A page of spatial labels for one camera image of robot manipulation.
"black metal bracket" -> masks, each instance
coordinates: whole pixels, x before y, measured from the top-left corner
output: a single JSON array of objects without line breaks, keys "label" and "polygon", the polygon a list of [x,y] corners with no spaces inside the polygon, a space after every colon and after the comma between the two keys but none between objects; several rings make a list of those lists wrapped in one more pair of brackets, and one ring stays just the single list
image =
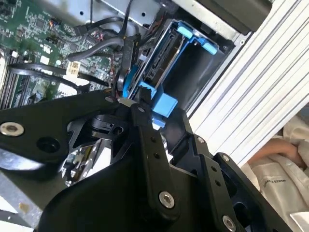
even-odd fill
[{"label": "black metal bracket", "polygon": [[284,232],[286,224],[277,212],[271,207],[256,187],[224,153],[214,156],[224,174],[226,184],[230,186],[229,195],[237,212],[238,220],[251,232]]},{"label": "black metal bracket", "polygon": [[213,231],[226,231],[225,216],[234,222],[235,231],[289,231],[229,156],[209,153],[206,142],[192,133],[184,111],[172,113],[163,134],[173,155],[171,164],[197,175],[199,203]]},{"label": "black metal bracket", "polygon": [[229,199],[228,191],[220,166],[212,159],[206,142],[199,136],[192,134],[188,118],[184,111],[178,109],[172,113],[171,124],[166,124],[165,135],[171,133],[170,129],[179,130],[172,143],[167,139],[169,153],[173,155],[171,164],[197,175],[199,182],[199,204],[203,209],[204,217],[209,219],[209,228],[212,231],[226,231],[224,218],[229,218],[235,231],[245,231],[238,223],[233,205]]},{"label": "black metal bracket", "polygon": [[24,130],[17,137],[0,134],[0,168],[41,170],[34,175],[40,179],[55,176],[85,122],[117,106],[103,91],[93,91],[0,111],[0,124],[14,122]]}]

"electronic component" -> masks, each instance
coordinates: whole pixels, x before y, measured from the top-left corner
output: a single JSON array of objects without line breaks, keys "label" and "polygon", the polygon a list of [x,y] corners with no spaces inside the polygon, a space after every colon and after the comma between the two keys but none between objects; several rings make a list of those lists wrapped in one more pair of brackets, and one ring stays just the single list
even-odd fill
[{"label": "electronic component", "polygon": [[41,20],[41,19],[38,18],[37,21],[35,22],[35,25],[36,25],[39,29],[43,30],[43,29],[44,29],[45,22],[44,22],[43,20]]},{"label": "electronic component", "polygon": [[62,21],[57,18],[51,18],[50,21],[53,23],[54,26],[60,26]]},{"label": "electronic component", "polygon": [[77,44],[75,44],[75,43],[73,44],[73,43],[72,43],[72,44],[70,45],[70,50],[71,50],[72,52],[76,52],[77,49],[78,49],[78,45],[77,45]]},{"label": "electronic component", "polygon": [[24,32],[22,30],[17,30],[16,31],[16,38],[15,38],[16,41],[21,42],[23,35],[24,35]]},{"label": "electronic component", "polygon": [[3,87],[0,93],[0,109],[8,109],[14,105],[15,101],[18,101],[21,98],[21,95],[15,95],[16,89],[20,86],[17,86],[21,80],[18,79],[18,75],[12,73],[7,66],[10,64],[16,64],[18,62],[22,62],[22,56],[18,55],[15,51],[8,51],[3,54],[3,57],[6,59],[4,65],[4,71],[2,75],[1,82],[3,83]]},{"label": "electronic component", "polygon": [[58,43],[59,39],[55,36],[48,36],[48,37],[46,37],[46,41],[56,45]]}]

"gray metal panel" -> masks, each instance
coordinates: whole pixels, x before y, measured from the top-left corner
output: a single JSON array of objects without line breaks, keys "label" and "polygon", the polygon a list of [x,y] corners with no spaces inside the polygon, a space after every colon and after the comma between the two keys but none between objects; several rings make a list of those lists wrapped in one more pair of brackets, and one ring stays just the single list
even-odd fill
[{"label": "gray metal panel", "polygon": [[172,0],[188,13],[199,19],[202,23],[222,35],[228,40],[234,41],[239,32],[216,16],[213,12],[206,9],[202,4],[195,0]]},{"label": "gray metal panel", "polygon": [[60,175],[50,181],[37,182],[13,173],[0,171],[0,196],[32,228],[37,226],[47,204],[65,188]]},{"label": "gray metal panel", "polygon": [[[125,14],[130,0],[102,0],[107,5],[113,7],[121,14]],[[133,0],[131,4],[130,18],[142,26],[152,24],[156,14],[160,10],[160,4],[154,0]]]}]

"bolt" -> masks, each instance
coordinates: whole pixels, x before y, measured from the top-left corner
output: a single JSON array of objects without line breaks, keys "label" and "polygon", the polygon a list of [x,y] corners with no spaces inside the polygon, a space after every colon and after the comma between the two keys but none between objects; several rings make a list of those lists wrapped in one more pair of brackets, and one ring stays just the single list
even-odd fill
[{"label": "bolt", "polygon": [[137,107],[139,111],[141,111],[142,113],[145,113],[145,110],[141,107]]},{"label": "bolt", "polygon": [[205,143],[205,141],[204,141],[201,137],[198,137],[197,140],[198,140],[201,144]]},{"label": "bolt", "polygon": [[114,100],[111,99],[110,97],[106,97],[105,100],[108,101],[108,102],[110,102],[110,103],[113,103],[113,102],[114,102]]},{"label": "bolt", "polygon": [[223,216],[222,221],[229,231],[231,232],[236,231],[235,223],[232,221],[232,219],[229,216]]},{"label": "bolt", "polygon": [[159,200],[161,204],[163,204],[163,206],[166,207],[167,209],[171,209],[175,206],[174,198],[169,192],[166,191],[160,192]]},{"label": "bolt", "polygon": [[223,158],[226,162],[230,162],[230,158],[227,157],[226,155],[223,155],[222,158]]},{"label": "bolt", "polygon": [[3,135],[17,137],[24,133],[24,127],[16,122],[5,122],[0,126],[0,132]]}]

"green circuit board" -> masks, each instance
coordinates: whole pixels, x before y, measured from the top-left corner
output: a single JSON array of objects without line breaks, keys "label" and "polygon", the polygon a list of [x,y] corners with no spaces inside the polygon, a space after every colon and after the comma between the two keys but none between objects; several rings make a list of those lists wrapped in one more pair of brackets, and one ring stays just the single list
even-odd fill
[{"label": "green circuit board", "polygon": [[[72,41],[79,39],[77,43],[68,43],[59,39],[50,24],[51,20],[57,19],[31,0],[0,0],[0,3],[0,45],[3,49],[14,51],[14,55],[19,56],[19,62],[41,62],[66,69],[68,54],[87,50],[98,42],[91,36],[83,39],[72,38]],[[65,22],[58,22],[56,29],[61,37],[75,36],[72,26]],[[110,81],[111,65],[112,61],[109,58],[88,58],[81,60],[80,72]],[[35,103],[42,98],[51,100],[73,94],[72,91],[67,91],[67,88],[59,87],[59,83],[51,83],[36,77],[18,76],[17,78],[11,107]],[[102,88],[92,84],[91,90]],[[26,94],[24,93],[26,97],[20,96],[22,91],[26,91]],[[33,94],[37,94],[37,98],[27,100]]]}]

